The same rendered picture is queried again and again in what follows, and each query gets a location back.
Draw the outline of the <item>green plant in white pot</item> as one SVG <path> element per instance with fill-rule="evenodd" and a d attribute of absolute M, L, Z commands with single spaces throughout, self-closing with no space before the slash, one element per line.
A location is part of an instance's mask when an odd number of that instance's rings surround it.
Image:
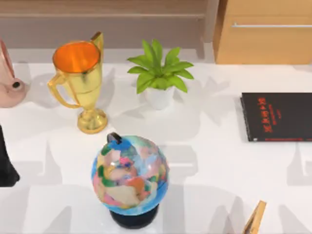
<path fill-rule="evenodd" d="M 180 47 L 175 47 L 163 55 L 163 47 L 156 39 L 150 43 L 143 40 L 142 48 L 143 55 L 127 59 L 135 64 L 127 73 L 137 75 L 136 93 L 138 95 L 144 94 L 147 102 L 154 109 L 165 109 L 170 105 L 175 89 L 184 93 L 188 92 L 183 80 L 194 79 L 187 70 L 194 65 L 179 59 Z"/>

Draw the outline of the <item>colourful globe on black base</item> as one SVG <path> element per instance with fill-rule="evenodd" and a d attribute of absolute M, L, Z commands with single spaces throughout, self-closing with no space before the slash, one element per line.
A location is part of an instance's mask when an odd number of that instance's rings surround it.
<path fill-rule="evenodd" d="M 91 179 L 113 220 L 126 229 L 140 229 L 152 223 L 167 193 L 169 166 L 149 139 L 112 132 L 94 159 Z"/>

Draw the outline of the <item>gold trophy cup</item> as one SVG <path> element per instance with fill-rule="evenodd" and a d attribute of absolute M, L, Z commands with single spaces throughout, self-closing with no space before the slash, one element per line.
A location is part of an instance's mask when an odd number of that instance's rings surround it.
<path fill-rule="evenodd" d="M 96 108 L 102 87 L 103 46 L 103 33 L 96 32 L 89 41 L 60 46 L 52 56 L 56 74 L 47 86 L 63 106 L 83 109 L 77 125 L 86 134 L 96 134 L 108 123 L 104 111 Z"/>

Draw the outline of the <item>black book with red lettering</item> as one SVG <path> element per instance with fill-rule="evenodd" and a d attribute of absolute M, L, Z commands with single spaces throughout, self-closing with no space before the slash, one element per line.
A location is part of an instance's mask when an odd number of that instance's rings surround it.
<path fill-rule="evenodd" d="M 312 142 L 312 93 L 242 93 L 248 141 Z"/>

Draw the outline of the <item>wooden cupboard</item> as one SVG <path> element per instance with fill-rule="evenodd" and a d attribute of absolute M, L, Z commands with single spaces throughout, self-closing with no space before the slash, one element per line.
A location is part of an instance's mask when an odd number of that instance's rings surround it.
<path fill-rule="evenodd" d="M 312 28 L 232 28 L 235 22 L 312 25 L 312 0 L 219 0 L 213 36 L 217 64 L 312 63 Z"/>

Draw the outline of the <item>pink watering can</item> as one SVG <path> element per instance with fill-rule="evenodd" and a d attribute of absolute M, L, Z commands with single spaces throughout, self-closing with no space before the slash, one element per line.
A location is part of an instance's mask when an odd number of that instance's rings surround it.
<path fill-rule="evenodd" d="M 24 100 L 26 93 L 25 83 L 15 77 L 9 53 L 0 39 L 0 108 L 18 105 Z"/>

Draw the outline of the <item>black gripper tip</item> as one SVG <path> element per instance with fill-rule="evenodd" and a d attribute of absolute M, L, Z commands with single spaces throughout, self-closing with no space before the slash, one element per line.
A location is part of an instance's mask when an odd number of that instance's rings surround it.
<path fill-rule="evenodd" d="M 0 188 L 13 187 L 19 180 L 20 176 L 8 156 L 0 125 Z"/>

